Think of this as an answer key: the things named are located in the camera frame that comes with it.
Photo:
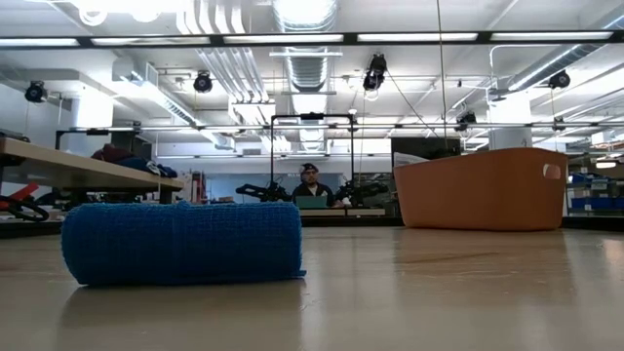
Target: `man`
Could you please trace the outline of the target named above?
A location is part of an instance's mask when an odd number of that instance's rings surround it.
[[[327,196],[328,207],[342,207],[342,202],[333,198],[332,190],[318,181],[319,169],[313,164],[301,165],[301,184],[292,192],[292,200],[296,203],[297,196]]]

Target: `orange bin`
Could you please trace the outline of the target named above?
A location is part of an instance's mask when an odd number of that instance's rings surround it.
[[[567,157],[511,148],[395,167],[408,227],[551,230],[562,223]]]

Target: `overhead camera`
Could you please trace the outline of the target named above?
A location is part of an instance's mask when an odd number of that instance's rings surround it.
[[[213,80],[211,79],[211,73],[208,71],[200,71],[197,73],[193,88],[197,93],[207,93],[213,89]]]
[[[459,127],[455,127],[455,131],[456,132],[466,131],[468,129],[468,124],[470,123],[477,123],[477,116],[475,115],[475,112],[473,111],[468,111],[464,113],[463,115],[457,117],[457,124],[459,124]]]
[[[557,89],[557,88],[567,88],[567,86],[569,86],[570,83],[570,78],[569,75],[567,75],[566,71],[563,70],[557,74],[555,74],[554,76],[552,76],[549,80],[548,80],[548,88],[550,89]]]
[[[553,132],[562,132],[566,130],[566,127],[559,126],[559,123],[564,122],[564,116],[557,116],[553,118]]]
[[[30,87],[26,89],[24,97],[27,101],[34,103],[43,103],[48,100],[48,91],[44,88],[44,82],[33,81],[30,82]]]
[[[381,86],[381,83],[384,81],[383,74],[388,70],[388,66],[386,65],[386,59],[383,54],[375,54],[372,56],[372,60],[370,61],[369,69],[367,70],[367,75],[364,78],[364,83],[362,86],[364,90],[367,92],[376,91]]]

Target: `blue mesh cloth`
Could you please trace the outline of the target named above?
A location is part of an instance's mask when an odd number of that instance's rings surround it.
[[[62,226],[80,284],[186,285],[300,278],[301,219],[291,203],[88,204]]]

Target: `basket handle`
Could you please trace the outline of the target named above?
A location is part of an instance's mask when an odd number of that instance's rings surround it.
[[[542,174],[546,179],[561,179],[562,178],[562,168],[558,165],[553,164],[544,164],[542,168]]]

